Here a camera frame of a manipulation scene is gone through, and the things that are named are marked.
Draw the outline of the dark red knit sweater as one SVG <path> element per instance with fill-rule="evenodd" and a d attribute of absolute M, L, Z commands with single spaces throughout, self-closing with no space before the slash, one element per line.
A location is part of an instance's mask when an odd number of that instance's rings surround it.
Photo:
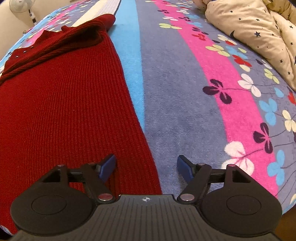
<path fill-rule="evenodd" d="M 116 157 L 115 195 L 160 195 L 158 172 L 108 35 L 115 16 L 44 31 L 1 75 L 1 225 L 15 198 L 53 167 Z"/>

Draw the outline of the floral striped fleece bed blanket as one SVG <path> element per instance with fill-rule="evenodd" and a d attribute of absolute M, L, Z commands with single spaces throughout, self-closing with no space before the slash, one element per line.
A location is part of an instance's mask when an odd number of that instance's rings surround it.
<path fill-rule="evenodd" d="M 295 206 L 295 92 L 260 54 L 221 33 L 189 1 L 122 1 L 108 35 L 158 172 L 185 186 L 177 157 L 235 164 Z"/>

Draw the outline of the white standing fan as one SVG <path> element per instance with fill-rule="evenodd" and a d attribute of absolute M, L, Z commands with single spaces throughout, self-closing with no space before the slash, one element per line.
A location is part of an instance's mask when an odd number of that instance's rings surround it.
<path fill-rule="evenodd" d="M 32 6 L 35 0 L 10 0 L 9 7 L 12 13 L 28 13 L 34 26 L 38 23 L 38 20 L 32 11 Z"/>

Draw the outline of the beige star pattern duvet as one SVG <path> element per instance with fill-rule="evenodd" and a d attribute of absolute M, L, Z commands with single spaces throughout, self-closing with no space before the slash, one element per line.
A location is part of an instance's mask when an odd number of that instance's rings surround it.
<path fill-rule="evenodd" d="M 194 1 L 209 23 L 260 54 L 295 89 L 295 6 L 290 1 Z"/>

